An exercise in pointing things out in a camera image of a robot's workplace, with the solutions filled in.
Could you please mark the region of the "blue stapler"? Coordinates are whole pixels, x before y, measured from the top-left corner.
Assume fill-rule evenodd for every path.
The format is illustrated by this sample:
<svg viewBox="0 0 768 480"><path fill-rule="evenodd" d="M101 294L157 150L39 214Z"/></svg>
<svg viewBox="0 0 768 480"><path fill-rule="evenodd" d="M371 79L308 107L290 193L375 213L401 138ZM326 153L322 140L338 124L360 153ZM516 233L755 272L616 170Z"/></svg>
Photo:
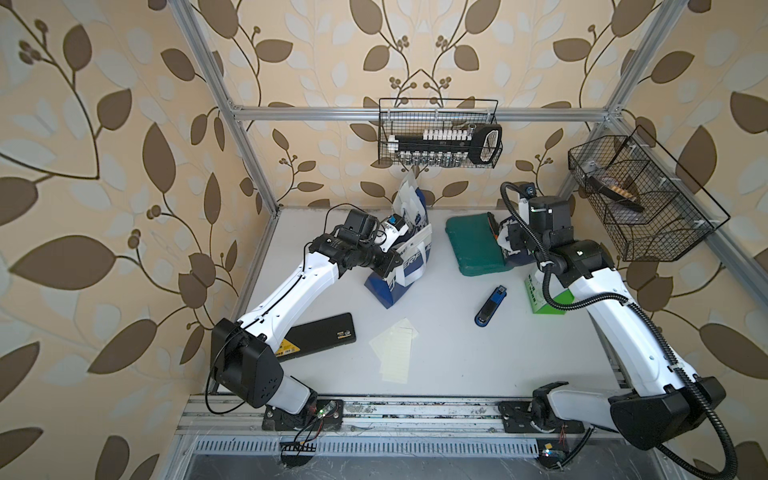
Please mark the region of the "blue stapler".
<svg viewBox="0 0 768 480"><path fill-rule="evenodd" d="M507 289L504 286L496 287L475 315L475 324L481 328L486 327L506 296Z"/></svg>

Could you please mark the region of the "large blue white tote bag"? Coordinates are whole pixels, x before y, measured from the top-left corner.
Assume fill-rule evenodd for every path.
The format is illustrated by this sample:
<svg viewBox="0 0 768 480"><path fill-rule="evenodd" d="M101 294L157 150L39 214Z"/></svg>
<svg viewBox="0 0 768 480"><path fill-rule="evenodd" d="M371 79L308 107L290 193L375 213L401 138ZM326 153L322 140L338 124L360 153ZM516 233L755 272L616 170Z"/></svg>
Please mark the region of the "large blue white tote bag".
<svg viewBox="0 0 768 480"><path fill-rule="evenodd" d="M535 262L535 258L526 246L527 236L513 216L501 221L498 221L491 212L487 216L491 232L501 249L503 263L506 267L513 268Z"/></svg>

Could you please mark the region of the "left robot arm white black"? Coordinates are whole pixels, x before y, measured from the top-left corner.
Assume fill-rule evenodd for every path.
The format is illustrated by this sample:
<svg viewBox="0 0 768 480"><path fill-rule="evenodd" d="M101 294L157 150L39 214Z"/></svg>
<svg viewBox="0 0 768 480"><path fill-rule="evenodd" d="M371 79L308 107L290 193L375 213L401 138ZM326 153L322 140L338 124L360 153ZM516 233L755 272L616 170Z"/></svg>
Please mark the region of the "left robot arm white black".
<svg viewBox="0 0 768 480"><path fill-rule="evenodd" d="M343 224L308 242L302 262L270 296L239 319L215 325L207 382L254 408L270 406L299 418L315 415L317 394L284 373L277 350L299 317L344 273L365 267L385 276L400 267L395 243L408 230L399 214L379 220L353 209Z"/></svg>

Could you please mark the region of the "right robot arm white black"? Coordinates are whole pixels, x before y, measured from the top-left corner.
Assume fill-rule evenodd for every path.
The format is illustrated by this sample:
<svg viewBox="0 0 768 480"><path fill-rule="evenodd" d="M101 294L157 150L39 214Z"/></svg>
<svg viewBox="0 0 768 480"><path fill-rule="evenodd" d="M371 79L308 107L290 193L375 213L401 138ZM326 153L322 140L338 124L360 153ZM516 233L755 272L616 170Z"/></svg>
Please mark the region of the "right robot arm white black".
<svg viewBox="0 0 768 480"><path fill-rule="evenodd" d="M627 387L581 389L567 381L537 388L530 421L551 432L566 421L620 433L649 450L706 420L726 393L714 377L701 377L643 317L605 249L573 237L570 207L553 196L522 195L503 221L500 245L535 267L525 285L534 312L585 309L613 348Z"/></svg>

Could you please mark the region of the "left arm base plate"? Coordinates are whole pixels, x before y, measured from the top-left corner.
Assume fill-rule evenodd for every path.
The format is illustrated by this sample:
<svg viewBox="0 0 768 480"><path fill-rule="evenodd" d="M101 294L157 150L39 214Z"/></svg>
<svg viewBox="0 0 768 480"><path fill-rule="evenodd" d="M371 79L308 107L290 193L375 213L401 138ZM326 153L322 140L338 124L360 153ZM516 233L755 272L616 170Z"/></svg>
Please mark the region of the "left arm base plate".
<svg viewBox="0 0 768 480"><path fill-rule="evenodd" d="M302 427L322 426L322 431L339 431L344 418L345 402L341 399L319 398L298 414L267 405L265 407L262 430L268 432L298 432Z"/></svg>

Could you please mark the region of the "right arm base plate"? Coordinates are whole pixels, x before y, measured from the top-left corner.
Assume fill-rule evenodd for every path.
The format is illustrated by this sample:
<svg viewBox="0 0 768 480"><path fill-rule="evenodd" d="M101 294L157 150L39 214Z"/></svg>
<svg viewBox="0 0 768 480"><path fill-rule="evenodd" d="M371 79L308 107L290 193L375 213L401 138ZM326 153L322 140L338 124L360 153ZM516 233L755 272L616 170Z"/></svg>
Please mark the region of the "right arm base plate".
<svg viewBox="0 0 768 480"><path fill-rule="evenodd" d="M509 434L582 434L586 431L579 421L562 420L538 398L507 400L498 404L503 429Z"/></svg>

